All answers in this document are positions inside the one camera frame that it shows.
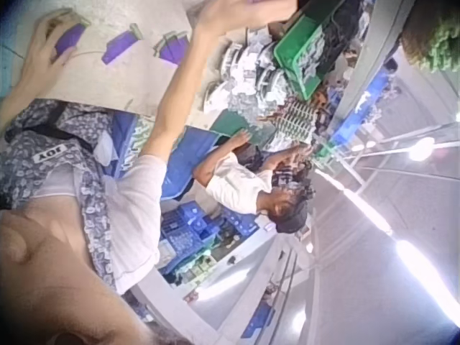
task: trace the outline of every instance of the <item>name tag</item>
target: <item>name tag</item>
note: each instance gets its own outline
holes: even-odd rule
[[[50,160],[51,158],[61,155],[65,151],[67,151],[67,147],[64,144],[60,144],[58,146],[52,147],[51,149],[47,149],[46,151],[37,153],[33,157],[34,163],[41,163],[41,162],[44,162],[45,160]]]

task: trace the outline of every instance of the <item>green crate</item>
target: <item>green crate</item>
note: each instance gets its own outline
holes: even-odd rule
[[[307,83],[304,84],[297,61],[310,47],[316,35],[321,34],[321,25],[330,19],[334,11],[344,1],[310,0],[303,10],[304,14],[275,47],[275,58],[286,72],[290,85],[306,101],[310,99],[325,76],[317,75],[308,79]]]

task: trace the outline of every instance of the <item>raised hand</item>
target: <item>raised hand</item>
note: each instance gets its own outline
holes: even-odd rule
[[[69,9],[61,9],[41,18],[29,44],[21,78],[17,85],[22,93],[34,99],[50,90],[68,61],[74,47],[55,59],[55,45],[60,37],[78,23],[78,17]]]
[[[297,0],[213,0],[201,12],[197,29],[221,36],[242,27],[262,27],[289,19]]]
[[[241,147],[246,144],[251,139],[251,136],[251,133],[249,133],[246,129],[241,129],[228,140],[228,143],[230,146],[236,149],[237,147]]]

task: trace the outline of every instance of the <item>woman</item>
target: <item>woman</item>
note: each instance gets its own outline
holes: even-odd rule
[[[203,10],[152,135],[120,181],[104,180],[93,156],[109,114],[34,101],[71,57],[73,48],[56,58],[54,46],[77,21],[61,10],[38,23],[21,80],[0,108],[0,195],[10,209],[0,215],[0,311],[16,344],[181,344],[143,324],[118,295],[158,260],[166,163],[219,36],[287,19],[295,4],[215,0]]]
[[[273,188],[272,178],[282,162],[294,160],[302,149],[293,147],[270,155],[254,173],[241,165],[234,153],[249,139],[245,130],[235,134],[195,168],[193,177],[207,194],[230,210],[241,214],[265,212],[278,232],[296,232],[305,225],[306,204],[291,190]]]

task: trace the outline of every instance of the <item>fluorescent light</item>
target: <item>fluorescent light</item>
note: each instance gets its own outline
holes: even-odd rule
[[[293,319],[294,332],[300,333],[306,320],[307,315],[305,314],[305,311],[301,311],[297,315],[295,315]]]
[[[409,158],[416,162],[426,160],[434,151],[434,138],[426,137],[420,139],[417,144],[412,146],[409,150]]]
[[[436,268],[417,248],[407,241],[399,241],[396,244],[396,249],[410,272],[420,280],[442,311],[457,327],[460,327],[460,305],[444,285]]]
[[[331,176],[329,176],[328,174],[325,174],[321,170],[315,169],[315,173],[320,175],[322,178],[324,178],[326,181],[328,181],[330,184],[332,184],[338,190],[344,190],[345,189],[344,185],[342,185],[338,180],[334,180]]]
[[[342,190],[345,196],[352,202],[354,205],[359,208],[362,213],[366,215],[369,220],[375,224],[377,228],[385,232],[388,236],[393,235],[393,230],[388,222],[383,218],[383,216],[378,213],[372,206],[370,206],[363,198],[361,198],[356,193],[352,192],[349,189],[345,189],[344,185],[342,185],[339,181],[333,179],[328,174],[325,174],[321,170],[315,169],[315,173],[322,176],[328,182],[330,182],[334,187],[339,190]]]
[[[210,300],[216,297],[217,295],[222,294],[223,292],[243,282],[246,279],[248,273],[249,270],[242,270],[211,286],[205,288],[199,287],[198,289],[196,289],[196,292],[198,293],[198,299]]]
[[[363,145],[363,144],[359,144],[359,145],[354,145],[351,150],[353,152],[358,152],[358,151],[362,151],[364,150],[366,147]]]
[[[306,249],[310,254],[313,253],[313,243],[308,242]]]
[[[372,223],[374,223],[377,228],[389,236],[393,234],[393,230],[385,218],[383,218],[383,216],[370,206],[363,198],[349,189],[344,190],[344,194],[357,208],[362,211],[362,213],[366,215]]]

